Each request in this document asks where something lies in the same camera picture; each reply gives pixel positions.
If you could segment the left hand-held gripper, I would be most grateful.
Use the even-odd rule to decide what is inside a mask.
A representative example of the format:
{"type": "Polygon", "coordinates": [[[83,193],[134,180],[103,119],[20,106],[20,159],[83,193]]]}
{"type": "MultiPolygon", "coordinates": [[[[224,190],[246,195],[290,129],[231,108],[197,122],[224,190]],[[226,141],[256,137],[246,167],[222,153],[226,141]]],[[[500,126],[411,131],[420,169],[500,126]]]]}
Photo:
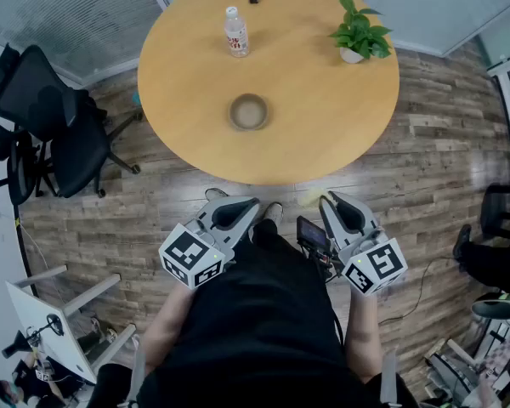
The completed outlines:
{"type": "Polygon", "coordinates": [[[259,208],[255,197],[227,196],[208,202],[194,217],[176,225],[162,243],[163,268],[190,290],[221,275],[234,261],[234,246],[259,208]]]}

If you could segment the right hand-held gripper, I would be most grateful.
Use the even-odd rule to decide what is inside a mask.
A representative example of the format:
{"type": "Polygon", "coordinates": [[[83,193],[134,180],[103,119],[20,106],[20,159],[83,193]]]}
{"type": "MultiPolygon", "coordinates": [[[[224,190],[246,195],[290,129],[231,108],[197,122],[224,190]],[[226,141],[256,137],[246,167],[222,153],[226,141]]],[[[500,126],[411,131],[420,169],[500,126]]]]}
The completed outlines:
{"type": "Polygon", "coordinates": [[[388,238],[378,227],[364,202],[342,192],[329,194],[336,206],[322,195],[319,209],[337,251],[337,276],[345,278],[363,296],[395,282],[408,269],[397,240],[388,238]]]}

